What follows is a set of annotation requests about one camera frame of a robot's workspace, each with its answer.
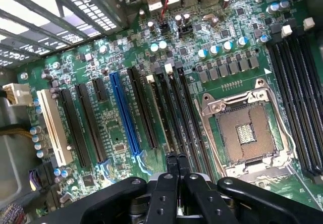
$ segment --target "ram slot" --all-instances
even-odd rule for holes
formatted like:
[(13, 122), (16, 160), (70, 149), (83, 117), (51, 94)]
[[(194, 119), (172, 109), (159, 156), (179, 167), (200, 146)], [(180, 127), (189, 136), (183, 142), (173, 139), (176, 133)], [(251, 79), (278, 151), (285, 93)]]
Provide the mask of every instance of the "ram slot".
[(78, 99), (81, 103), (81, 107), (85, 115), (86, 123), (88, 125), (88, 130), (90, 132), (90, 139), (95, 149), (96, 161), (97, 163), (105, 162), (107, 159), (107, 156), (106, 156), (105, 148), (102, 142), (98, 125), (94, 118), (94, 112), (92, 109), (90, 97), (86, 89), (86, 85), (77, 84), (75, 86), (75, 90), (76, 90)]
[(120, 113), (122, 124), (126, 131), (126, 136), (133, 156), (140, 154), (140, 145), (136, 134), (135, 126), (131, 119), (127, 99), (122, 86), (121, 78), (118, 72), (110, 73), (113, 93), (116, 99), (117, 107)]
[(195, 136), (197, 138), (198, 146), (201, 149), (202, 158), (203, 158), (203, 161), (205, 162), (204, 166), (206, 166), (207, 175), (210, 176), (210, 178), (213, 181), (215, 181), (215, 176), (213, 174), (211, 164), (210, 164), (210, 161), (209, 161), (209, 158), (208, 158), (208, 155), (207, 155), (207, 150), (206, 150), (206, 147), (205, 147), (205, 143), (203, 141), (203, 136), (202, 136), (202, 133), (201, 133), (201, 129), (199, 127), (199, 124), (198, 124), (198, 121), (197, 121), (197, 118), (196, 118), (196, 115), (195, 115), (195, 110), (194, 110), (194, 107), (193, 107), (191, 94), (190, 94), (190, 91), (188, 89), (188, 85), (187, 85), (187, 81), (186, 81), (186, 78), (185, 78), (183, 68), (182, 67), (178, 68), (177, 73), (178, 73), (178, 77), (179, 77), (181, 85), (182, 85), (186, 105), (187, 105), (187, 108), (188, 108), (188, 113), (189, 113), (189, 116), (190, 116), (192, 124), (193, 124), (193, 128), (194, 128)]
[(160, 115), (160, 121), (163, 124), (164, 133), (165, 133), (165, 137), (167, 139), (167, 142), (169, 144), (169, 148), (170, 148), (171, 152), (176, 153), (175, 143), (172, 138), (172, 132), (171, 132), (168, 120), (167, 120), (166, 110), (164, 108), (163, 101), (162, 101), (160, 92), (158, 90), (158, 86), (157, 86), (156, 82), (150, 82), (150, 85), (152, 88), (152, 92), (154, 94), (155, 104), (156, 104), (156, 107), (157, 107), (159, 115)]
[(68, 89), (62, 89), (59, 91), (59, 95), (80, 165), (81, 167), (88, 167), (91, 165), (91, 159), (87, 151), (86, 143), (82, 134), (83, 131), (80, 122), (78, 121), (71, 93)]
[(173, 122), (173, 126), (174, 126), (174, 136), (177, 141), (178, 148), (181, 152), (185, 153), (186, 156), (188, 156), (186, 144), (185, 144), (185, 141), (184, 141), (182, 134), (181, 134), (181, 127), (178, 122), (178, 118), (175, 115), (176, 111), (175, 111), (175, 108), (174, 108), (172, 100), (171, 100), (171, 95), (168, 90), (166, 79), (164, 78), (164, 75), (162, 73), (156, 74), (156, 76), (160, 82), (160, 86), (161, 86), (161, 90), (163, 91), (166, 106), (171, 113), (172, 122)]
[(143, 123), (143, 128), (147, 137), (148, 144), (151, 149), (158, 147), (158, 141), (154, 127), (152, 125), (151, 116), (149, 114), (149, 109), (147, 107), (147, 100), (144, 97), (144, 90), (140, 81), (139, 73), (136, 67), (131, 67), (127, 69), (133, 93), (136, 98), (138, 105), (141, 121)]
[(186, 115), (182, 95), (181, 95), (181, 92), (180, 92), (179, 87), (177, 85), (174, 73), (168, 73), (168, 78), (169, 78), (169, 81), (170, 81), (170, 84), (171, 84), (171, 87), (172, 87), (172, 90), (173, 90), (173, 93), (175, 96), (176, 104), (178, 106), (181, 118), (183, 120), (184, 132), (185, 132), (185, 135), (188, 140), (188, 146), (189, 146), (190, 152), (193, 156), (194, 165), (196, 167), (196, 170), (198, 172), (201, 172), (202, 167), (201, 167), (201, 163), (200, 163), (198, 156), (197, 156), (198, 149), (196, 148), (196, 145), (195, 145), (194, 136), (193, 136), (192, 131), (189, 126), (189, 118)]
[(37, 91), (37, 97), (42, 107), (57, 164), (59, 167), (68, 165), (73, 161), (73, 158), (71, 152), (66, 149), (67, 138), (56, 102), (51, 98), (51, 93), (47, 89)]

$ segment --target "chip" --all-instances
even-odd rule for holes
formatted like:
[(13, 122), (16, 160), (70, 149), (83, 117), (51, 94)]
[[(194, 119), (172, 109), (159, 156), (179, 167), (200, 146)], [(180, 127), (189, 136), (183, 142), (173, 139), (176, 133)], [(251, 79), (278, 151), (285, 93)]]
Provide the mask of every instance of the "chip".
[(243, 14), (244, 14), (244, 10), (243, 10), (243, 8), (239, 8), (239, 9), (237, 9), (237, 14), (238, 14), (238, 16), (243, 15)]
[(231, 163), (257, 161), (275, 151), (264, 104), (233, 108), (215, 117)]
[(181, 49), (180, 49), (180, 54), (181, 54), (182, 56), (187, 55), (187, 50), (186, 50), (186, 48), (181, 48)]
[(228, 31), (228, 30), (223, 30), (223, 31), (221, 32), (221, 35), (222, 35), (222, 37), (223, 37), (223, 38), (226, 38), (226, 37), (228, 37), (228, 36), (229, 36), (229, 31)]
[(90, 187), (95, 185), (92, 175), (83, 176), (82, 179), (85, 187)]

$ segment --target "white connector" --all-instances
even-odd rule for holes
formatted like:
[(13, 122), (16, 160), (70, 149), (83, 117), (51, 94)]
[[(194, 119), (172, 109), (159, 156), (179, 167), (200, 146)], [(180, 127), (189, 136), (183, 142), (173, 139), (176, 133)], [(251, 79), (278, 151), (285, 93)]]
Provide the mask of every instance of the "white connector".
[(285, 38), (293, 33), (290, 25), (282, 27), (282, 38)]
[(304, 31), (307, 31), (315, 26), (315, 22), (313, 20), (313, 17), (306, 18), (303, 21)]
[(30, 87), (26, 84), (7, 84), (3, 86), (10, 97), (13, 97), (14, 100), (8, 100), (8, 106), (32, 106), (32, 96), (30, 94)]

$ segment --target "black pcie slot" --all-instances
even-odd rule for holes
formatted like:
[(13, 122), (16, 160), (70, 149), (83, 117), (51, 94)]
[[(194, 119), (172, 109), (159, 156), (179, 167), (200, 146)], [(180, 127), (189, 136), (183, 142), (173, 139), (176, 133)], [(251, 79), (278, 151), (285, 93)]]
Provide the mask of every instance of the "black pcie slot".
[(166, 105), (169, 109), (169, 111), (171, 112), (171, 117), (172, 117), (172, 121), (173, 121), (173, 126), (174, 126), (174, 135), (175, 135), (175, 139), (178, 143), (178, 147), (180, 149), (181, 152), (185, 153), (186, 156), (188, 156), (188, 152), (186, 150), (186, 145), (185, 145), (185, 142), (181, 136), (181, 127), (180, 127), (180, 124), (178, 122), (178, 119), (177, 119), (177, 116), (175, 115), (175, 108), (173, 106), (173, 103), (172, 103), (172, 100), (171, 100), (171, 95), (168, 91), (168, 86), (167, 86), (167, 82), (164, 78), (164, 75), (161, 73), (161, 74), (157, 74), (157, 77), (159, 79), (159, 82), (160, 82), (160, 86), (161, 86), (161, 89), (163, 91), (163, 95), (164, 95), (164, 98), (165, 98), (165, 102), (166, 102)]
[(155, 130), (152, 125), (151, 117), (149, 115), (149, 109), (146, 106), (146, 100), (145, 100), (144, 91), (140, 82), (139, 73), (136, 67), (131, 67), (127, 69), (127, 72), (137, 101), (140, 117), (143, 123), (148, 144), (151, 149), (157, 148), (158, 141), (157, 141)]
[(85, 84), (77, 84), (75, 90), (81, 103), (82, 110), (85, 114), (86, 123), (89, 127), (90, 139), (95, 149), (95, 157), (98, 163), (107, 159), (102, 138), (92, 109), (90, 97), (88, 95)]
[(101, 78), (92, 79), (92, 84), (93, 84), (97, 101), (98, 102), (107, 101), (107, 93), (105, 90), (103, 79)]
[(184, 92), (184, 97), (185, 97), (186, 104), (187, 104), (187, 107), (188, 107), (188, 113), (189, 113), (190, 118), (192, 120), (192, 124), (193, 124), (193, 127), (194, 127), (194, 131), (195, 131), (195, 135), (196, 135), (196, 138), (197, 138), (197, 141), (198, 141), (198, 145), (199, 145), (199, 147), (201, 149), (203, 160), (206, 163), (205, 166), (206, 166), (207, 174), (210, 176), (210, 178), (213, 181), (215, 181), (214, 176), (213, 176), (213, 171), (212, 171), (210, 162), (208, 160), (207, 151), (206, 151), (205, 143), (203, 141), (201, 129), (199, 127), (199, 124), (198, 124), (198, 121), (197, 121), (197, 118), (196, 118), (196, 115), (195, 115), (195, 110), (194, 110), (194, 107), (193, 107), (191, 94), (190, 94), (190, 91), (188, 89), (188, 85), (187, 85), (187, 81), (186, 81), (186, 78), (185, 78), (183, 68), (178, 68), (177, 73), (178, 73), (178, 76), (180, 78), (180, 82), (181, 82), (182, 89), (183, 89), (183, 92)]
[(159, 112), (159, 115), (161, 118), (161, 123), (163, 124), (166, 139), (170, 145), (170, 148), (173, 150), (173, 152), (176, 152), (176, 147), (175, 147), (175, 143), (172, 138), (170, 125), (168, 124), (168, 120), (167, 120), (167, 116), (166, 116), (166, 110), (164, 108), (163, 101), (162, 101), (161, 95), (159, 93), (157, 84), (155, 82), (151, 82), (150, 85), (152, 87), (152, 91), (153, 91), (153, 94), (154, 94), (154, 97), (156, 100), (158, 112)]
[(65, 112), (67, 124), (70, 128), (71, 136), (75, 146), (76, 154), (79, 158), (81, 167), (91, 165), (91, 159), (86, 148), (86, 143), (83, 138), (82, 128), (80, 122), (77, 120), (78, 116), (75, 111), (71, 93), (68, 89), (59, 91), (62, 106)]
[(198, 172), (201, 172), (202, 168), (201, 168), (200, 161), (198, 160), (197, 149), (196, 149), (196, 146), (195, 146), (194, 137), (193, 137), (192, 131), (191, 131), (189, 125), (188, 125), (189, 124), (189, 118), (188, 118), (188, 116), (186, 115), (186, 112), (185, 112), (181, 92), (180, 92), (179, 87), (177, 85), (177, 82), (176, 82), (174, 74), (173, 73), (168, 74), (168, 78), (169, 78), (169, 81), (170, 81), (170, 84), (171, 84), (171, 87), (172, 87), (172, 90), (173, 90), (173, 93), (174, 93), (174, 96), (175, 96), (176, 104), (177, 104), (177, 106), (179, 108), (179, 112), (180, 112), (181, 118), (183, 120), (184, 132), (185, 132), (185, 135), (186, 135), (187, 140), (188, 140), (188, 146), (189, 146), (190, 152), (192, 153), (196, 170)]

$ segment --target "silver capacitor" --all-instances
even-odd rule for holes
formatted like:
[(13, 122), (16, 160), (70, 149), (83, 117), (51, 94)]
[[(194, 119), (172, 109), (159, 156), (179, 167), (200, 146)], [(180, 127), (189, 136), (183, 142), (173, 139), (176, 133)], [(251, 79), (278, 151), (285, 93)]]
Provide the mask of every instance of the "silver capacitor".
[(60, 198), (60, 203), (64, 204), (66, 201), (70, 200), (72, 198), (70, 193), (65, 193), (61, 198)]
[(41, 78), (45, 80), (53, 80), (53, 76), (50, 74), (41, 74)]
[(175, 22), (177, 26), (180, 26), (182, 24), (182, 16), (181, 15), (176, 15), (175, 16)]
[(190, 21), (190, 18), (191, 18), (190, 14), (184, 14), (183, 15), (184, 24), (187, 24)]

